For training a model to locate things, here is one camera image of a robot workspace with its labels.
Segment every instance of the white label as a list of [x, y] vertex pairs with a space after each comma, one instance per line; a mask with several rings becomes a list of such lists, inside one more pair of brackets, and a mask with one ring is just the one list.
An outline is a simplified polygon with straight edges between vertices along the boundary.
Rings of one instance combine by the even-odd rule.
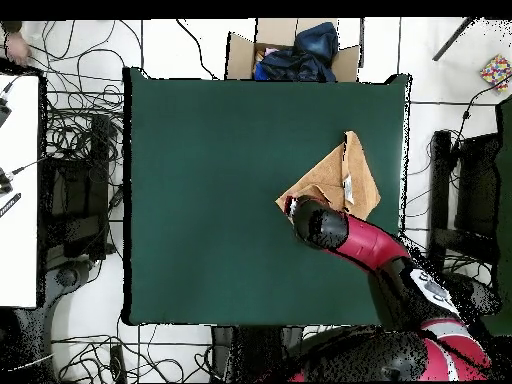
[[410, 275], [429, 302], [459, 315], [459, 311], [452, 303], [450, 292], [437, 284], [430, 275], [422, 269], [414, 269]]
[[352, 197], [352, 177], [350, 174], [345, 178], [345, 181], [343, 181], [343, 188], [345, 189], [345, 199], [354, 204], [354, 198]]

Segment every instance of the green table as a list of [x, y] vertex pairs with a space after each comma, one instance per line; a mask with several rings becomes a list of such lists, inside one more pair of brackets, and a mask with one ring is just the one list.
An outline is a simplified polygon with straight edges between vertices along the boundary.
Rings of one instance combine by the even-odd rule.
[[397, 233], [406, 75], [386, 84], [124, 76], [127, 321], [378, 323], [366, 275], [300, 243], [274, 201], [352, 130], [382, 198], [368, 220]]

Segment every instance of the cardboard box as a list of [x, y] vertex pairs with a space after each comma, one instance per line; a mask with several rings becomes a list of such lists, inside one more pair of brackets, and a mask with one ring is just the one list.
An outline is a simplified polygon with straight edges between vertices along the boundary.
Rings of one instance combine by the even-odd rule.
[[[295, 36], [323, 22], [338, 29], [338, 18], [258, 18], [254, 41], [229, 33], [225, 79], [252, 79], [256, 51], [292, 47]], [[339, 82], [355, 82], [359, 64], [359, 46], [340, 50], [331, 70]]]

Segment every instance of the cardboard piece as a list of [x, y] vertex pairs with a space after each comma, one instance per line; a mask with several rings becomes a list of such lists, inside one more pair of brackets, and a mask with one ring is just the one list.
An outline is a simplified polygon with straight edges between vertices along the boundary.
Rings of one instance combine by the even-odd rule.
[[287, 196], [309, 194], [324, 198], [333, 209], [366, 219], [379, 204], [380, 195], [356, 133], [345, 133], [343, 142], [315, 165], [276, 203], [284, 212]]
[[[225, 79], [252, 79], [250, 71], [255, 66], [256, 51], [292, 47], [299, 32], [323, 22], [332, 22], [338, 29], [338, 18], [258, 18], [254, 42], [230, 33]], [[356, 82], [358, 65], [359, 45], [340, 50], [331, 69], [336, 81]]]

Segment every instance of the white desk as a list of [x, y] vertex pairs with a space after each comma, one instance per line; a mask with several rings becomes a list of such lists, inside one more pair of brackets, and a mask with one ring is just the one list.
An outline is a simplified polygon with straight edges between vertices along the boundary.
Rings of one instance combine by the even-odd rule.
[[[0, 91], [13, 80], [0, 74]], [[0, 167], [4, 172], [37, 160], [37, 76], [19, 78], [11, 87], [11, 114], [0, 127]], [[0, 218], [0, 306], [36, 307], [37, 283], [37, 166], [16, 175], [13, 191], [0, 197], [0, 207], [16, 193], [21, 199]]]

